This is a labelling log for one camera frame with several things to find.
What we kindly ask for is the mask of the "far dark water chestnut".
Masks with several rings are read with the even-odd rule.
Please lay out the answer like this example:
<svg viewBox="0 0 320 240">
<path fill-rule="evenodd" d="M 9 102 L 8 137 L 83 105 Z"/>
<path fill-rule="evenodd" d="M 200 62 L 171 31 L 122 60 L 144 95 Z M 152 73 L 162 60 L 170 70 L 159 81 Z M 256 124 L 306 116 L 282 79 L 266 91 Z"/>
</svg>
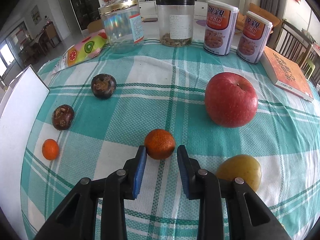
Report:
<svg viewBox="0 0 320 240">
<path fill-rule="evenodd" d="M 91 81 L 91 90 L 95 97 L 109 99 L 116 90 L 117 82 L 112 75 L 98 74 Z"/>
</svg>

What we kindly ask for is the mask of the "fruit print snack bag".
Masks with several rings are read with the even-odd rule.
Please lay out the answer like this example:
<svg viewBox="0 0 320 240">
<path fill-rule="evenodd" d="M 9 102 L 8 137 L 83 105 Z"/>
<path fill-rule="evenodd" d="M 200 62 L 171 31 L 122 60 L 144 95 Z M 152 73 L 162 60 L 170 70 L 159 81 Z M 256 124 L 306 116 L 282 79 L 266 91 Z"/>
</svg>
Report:
<svg viewBox="0 0 320 240">
<path fill-rule="evenodd" d="M 107 35 L 104 29 L 90 34 L 66 50 L 53 68 L 52 74 L 95 58 L 101 53 L 105 44 L 107 44 Z"/>
</svg>

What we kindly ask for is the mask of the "orange lounge chair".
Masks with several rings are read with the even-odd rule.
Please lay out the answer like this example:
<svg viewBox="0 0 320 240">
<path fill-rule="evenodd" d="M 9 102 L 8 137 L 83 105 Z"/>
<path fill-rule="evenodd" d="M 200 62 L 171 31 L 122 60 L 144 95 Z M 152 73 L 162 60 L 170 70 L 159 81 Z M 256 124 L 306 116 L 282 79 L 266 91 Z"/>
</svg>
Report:
<svg viewBox="0 0 320 240">
<path fill-rule="evenodd" d="M 261 7 L 257 6 L 254 3 L 249 4 L 249 11 L 263 17 L 264 19 L 267 19 L 268 21 L 272 22 L 273 28 L 277 27 L 280 25 L 281 20 L 274 16 L 272 13 L 262 9 Z M 236 21 L 236 29 L 242 31 L 245 23 L 245 16 L 242 13 L 238 13 L 238 18 Z"/>
</svg>

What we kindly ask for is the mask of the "black glass cabinet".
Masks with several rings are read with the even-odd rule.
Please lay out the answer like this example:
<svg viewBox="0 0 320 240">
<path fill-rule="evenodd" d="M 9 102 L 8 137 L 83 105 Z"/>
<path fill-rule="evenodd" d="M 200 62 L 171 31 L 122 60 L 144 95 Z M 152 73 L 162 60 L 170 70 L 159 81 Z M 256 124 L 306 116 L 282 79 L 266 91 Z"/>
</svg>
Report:
<svg viewBox="0 0 320 240">
<path fill-rule="evenodd" d="M 87 29 L 91 22 L 100 19 L 99 0 L 70 0 L 70 2 L 81 31 Z"/>
</svg>

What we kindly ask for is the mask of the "teal white plaid tablecloth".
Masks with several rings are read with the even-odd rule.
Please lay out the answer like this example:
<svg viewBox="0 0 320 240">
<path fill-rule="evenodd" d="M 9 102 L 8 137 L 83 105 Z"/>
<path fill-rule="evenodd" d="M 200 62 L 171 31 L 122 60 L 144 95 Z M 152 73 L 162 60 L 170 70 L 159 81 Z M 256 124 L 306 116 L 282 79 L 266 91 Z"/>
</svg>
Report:
<svg viewBox="0 0 320 240">
<path fill-rule="evenodd" d="M 84 177 L 105 178 L 133 158 L 153 129 L 169 131 L 202 168 L 215 172 L 226 159 L 247 154 L 259 161 L 259 197 L 292 239 L 304 239 L 319 218 L 319 95 L 308 102 L 273 85 L 261 64 L 242 61 L 234 50 L 208 54 L 199 42 L 166 47 L 148 39 L 138 49 L 99 56 L 56 74 L 57 60 L 38 74 L 49 88 L 31 130 L 21 175 L 21 206 L 28 239 L 33 239 L 71 188 Z M 255 88 L 258 110 L 239 128 L 209 118 L 204 91 L 216 74 L 245 77 Z M 91 81 L 112 75 L 117 87 L 109 99 L 94 96 Z M 69 105 L 74 118 L 58 131 L 52 114 Z M 47 160 L 45 140 L 59 145 Z"/>
</svg>

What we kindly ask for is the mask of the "red apple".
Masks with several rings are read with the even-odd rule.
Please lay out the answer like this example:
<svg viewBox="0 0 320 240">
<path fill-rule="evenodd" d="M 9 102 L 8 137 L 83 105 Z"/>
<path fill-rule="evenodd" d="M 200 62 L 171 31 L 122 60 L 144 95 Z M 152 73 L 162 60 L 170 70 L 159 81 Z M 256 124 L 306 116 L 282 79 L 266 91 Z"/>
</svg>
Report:
<svg viewBox="0 0 320 240">
<path fill-rule="evenodd" d="M 237 128 L 248 124 L 258 109 L 258 97 L 252 84 L 243 76 L 223 72 L 207 84 L 204 104 L 217 125 Z"/>
</svg>

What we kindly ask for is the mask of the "yellow-green pear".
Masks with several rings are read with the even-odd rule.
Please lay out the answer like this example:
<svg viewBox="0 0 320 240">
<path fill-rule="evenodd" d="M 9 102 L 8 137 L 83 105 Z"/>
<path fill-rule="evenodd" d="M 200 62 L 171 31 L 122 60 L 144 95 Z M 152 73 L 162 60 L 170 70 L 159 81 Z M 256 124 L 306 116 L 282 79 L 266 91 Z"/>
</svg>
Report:
<svg viewBox="0 0 320 240">
<path fill-rule="evenodd" d="M 240 154 L 228 158 L 220 164 L 215 175 L 219 179 L 228 181 L 240 177 L 254 192 L 257 192 L 261 183 L 262 169 L 255 158 L 250 155 Z"/>
</svg>

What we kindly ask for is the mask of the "left red white canister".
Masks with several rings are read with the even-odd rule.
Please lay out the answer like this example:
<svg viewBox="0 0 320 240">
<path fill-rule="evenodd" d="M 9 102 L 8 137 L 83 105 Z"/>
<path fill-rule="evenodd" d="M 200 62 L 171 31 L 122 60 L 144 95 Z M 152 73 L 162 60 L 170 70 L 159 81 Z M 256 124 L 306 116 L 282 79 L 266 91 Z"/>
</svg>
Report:
<svg viewBox="0 0 320 240">
<path fill-rule="evenodd" d="M 231 48 L 239 8 L 215 0 L 207 4 L 203 47 L 211 54 L 226 56 Z"/>
</svg>

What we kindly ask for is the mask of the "dark wooden chair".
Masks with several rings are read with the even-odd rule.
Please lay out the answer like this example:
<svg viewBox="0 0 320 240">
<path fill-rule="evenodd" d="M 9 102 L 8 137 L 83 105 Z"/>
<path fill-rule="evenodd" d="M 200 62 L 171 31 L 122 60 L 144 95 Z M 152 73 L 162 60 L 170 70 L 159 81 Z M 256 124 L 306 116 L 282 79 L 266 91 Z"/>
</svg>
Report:
<svg viewBox="0 0 320 240">
<path fill-rule="evenodd" d="M 302 68 L 310 55 L 311 45 L 310 39 L 302 31 L 287 20 L 282 20 L 277 40 L 273 46 L 276 52 Z"/>
</svg>

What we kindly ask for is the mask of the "orange book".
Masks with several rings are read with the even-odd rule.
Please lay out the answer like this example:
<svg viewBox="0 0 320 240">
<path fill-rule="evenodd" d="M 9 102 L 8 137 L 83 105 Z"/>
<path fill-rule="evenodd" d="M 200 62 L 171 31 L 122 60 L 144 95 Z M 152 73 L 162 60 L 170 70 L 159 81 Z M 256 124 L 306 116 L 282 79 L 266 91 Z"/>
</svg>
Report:
<svg viewBox="0 0 320 240">
<path fill-rule="evenodd" d="M 275 50 L 265 47 L 260 58 L 272 83 L 304 100 L 313 101 L 313 94 L 300 67 Z"/>
</svg>

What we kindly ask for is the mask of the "clear jar gold lid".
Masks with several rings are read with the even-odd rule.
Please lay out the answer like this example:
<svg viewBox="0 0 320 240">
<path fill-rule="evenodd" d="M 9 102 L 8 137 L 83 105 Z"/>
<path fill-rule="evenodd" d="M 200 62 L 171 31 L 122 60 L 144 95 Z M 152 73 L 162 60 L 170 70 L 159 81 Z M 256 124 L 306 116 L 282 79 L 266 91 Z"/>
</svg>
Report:
<svg viewBox="0 0 320 240">
<path fill-rule="evenodd" d="M 99 8 L 100 18 L 111 49 L 124 54 L 144 41 L 138 0 L 119 0 Z"/>
</svg>

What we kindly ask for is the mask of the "right red white canister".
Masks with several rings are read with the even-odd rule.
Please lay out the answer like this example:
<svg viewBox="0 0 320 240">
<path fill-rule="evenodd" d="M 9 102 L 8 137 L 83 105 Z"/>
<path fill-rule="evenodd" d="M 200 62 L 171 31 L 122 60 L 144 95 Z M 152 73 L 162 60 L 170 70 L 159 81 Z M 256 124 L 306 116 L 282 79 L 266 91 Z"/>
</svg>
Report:
<svg viewBox="0 0 320 240">
<path fill-rule="evenodd" d="M 272 28 L 272 22 L 248 11 L 237 47 L 237 55 L 248 63 L 258 63 Z"/>
</svg>

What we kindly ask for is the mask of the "white tv cabinet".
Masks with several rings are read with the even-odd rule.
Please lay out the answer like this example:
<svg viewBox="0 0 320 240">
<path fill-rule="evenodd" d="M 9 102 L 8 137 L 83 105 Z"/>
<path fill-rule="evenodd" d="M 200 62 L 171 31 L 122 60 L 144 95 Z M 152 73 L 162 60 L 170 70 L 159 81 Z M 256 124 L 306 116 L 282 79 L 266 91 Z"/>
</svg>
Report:
<svg viewBox="0 0 320 240">
<path fill-rule="evenodd" d="M 156 1 L 139 2 L 140 13 L 143 17 L 156 17 L 157 6 Z M 207 3 L 195 2 L 194 18 L 204 20 L 207 16 Z"/>
</svg>

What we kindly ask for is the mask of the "clear jar black lid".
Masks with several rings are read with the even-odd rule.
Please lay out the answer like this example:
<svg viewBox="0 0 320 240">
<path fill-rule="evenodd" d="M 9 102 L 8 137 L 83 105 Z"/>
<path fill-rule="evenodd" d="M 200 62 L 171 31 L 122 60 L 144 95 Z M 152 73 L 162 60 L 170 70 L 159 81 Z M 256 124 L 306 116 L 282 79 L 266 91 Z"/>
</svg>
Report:
<svg viewBox="0 0 320 240">
<path fill-rule="evenodd" d="M 193 41 L 194 0 L 156 0 L 159 41 L 169 47 L 185 47 Z"/>
</svg>

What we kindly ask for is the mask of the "red white canister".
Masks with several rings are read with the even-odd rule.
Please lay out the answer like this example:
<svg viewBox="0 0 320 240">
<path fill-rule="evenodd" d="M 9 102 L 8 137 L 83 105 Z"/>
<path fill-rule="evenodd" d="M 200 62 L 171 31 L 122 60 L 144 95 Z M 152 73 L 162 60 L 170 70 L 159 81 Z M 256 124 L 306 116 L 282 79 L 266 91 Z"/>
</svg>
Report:
<svg viewBox="0 0 320 240">
<path fill-rule="evenodd" d="M 272 22 L 248 11 L 237 47 L 237 55 L 248 63 L 258 63 L 272 28 Z"/>
<path fill-rule="evenodd" d="M 207 4 L 203 47 L 211 54 L 226 56 L 231 48 L 239 8 L 215 0 Z"/>
</svg>

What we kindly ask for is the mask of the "white cardboard box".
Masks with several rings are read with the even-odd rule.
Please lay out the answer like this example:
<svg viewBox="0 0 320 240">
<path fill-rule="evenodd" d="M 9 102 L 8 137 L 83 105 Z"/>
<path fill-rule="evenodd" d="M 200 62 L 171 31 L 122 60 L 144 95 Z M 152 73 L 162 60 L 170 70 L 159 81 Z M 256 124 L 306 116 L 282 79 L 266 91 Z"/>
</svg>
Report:
<svg viewBox="0 0 320 240">
<path fill-rule="evenodd" d="M 32 66 L 11 81 L 1 100 L 1 210 L 20 239 L 27 239 L 21 209 L 21 173 L 31 129 L 49 88 Z"/>
</svg>

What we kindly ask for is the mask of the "small orange tangerine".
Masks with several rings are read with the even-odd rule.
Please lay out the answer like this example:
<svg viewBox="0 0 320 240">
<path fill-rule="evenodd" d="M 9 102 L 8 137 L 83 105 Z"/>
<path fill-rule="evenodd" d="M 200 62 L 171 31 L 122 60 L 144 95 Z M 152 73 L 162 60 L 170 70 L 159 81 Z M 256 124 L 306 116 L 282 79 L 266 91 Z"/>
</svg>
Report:
<svg viewBox="0 0 320 240">
<path fill-rule="evenodd" d="M 59 155 L 59 145 L 53 139 L 47 139 L 42 145 L 42 154 L 47 160 L 54 160 Z"/>
</svg>

